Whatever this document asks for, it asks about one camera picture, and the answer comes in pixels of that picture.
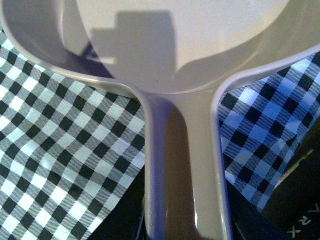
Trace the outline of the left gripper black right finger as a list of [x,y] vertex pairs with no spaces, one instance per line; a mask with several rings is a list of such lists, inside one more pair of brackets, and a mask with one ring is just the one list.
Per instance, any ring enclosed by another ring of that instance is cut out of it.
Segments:
[[320,122],[285,168],[262,212],[227,184],[234,240],[320,238]]

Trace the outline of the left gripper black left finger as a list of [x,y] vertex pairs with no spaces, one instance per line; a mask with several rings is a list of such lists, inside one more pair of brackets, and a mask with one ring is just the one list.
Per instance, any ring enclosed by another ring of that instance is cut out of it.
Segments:
[[144,239],[145,169],[142,168],[111,213],[90,240]]

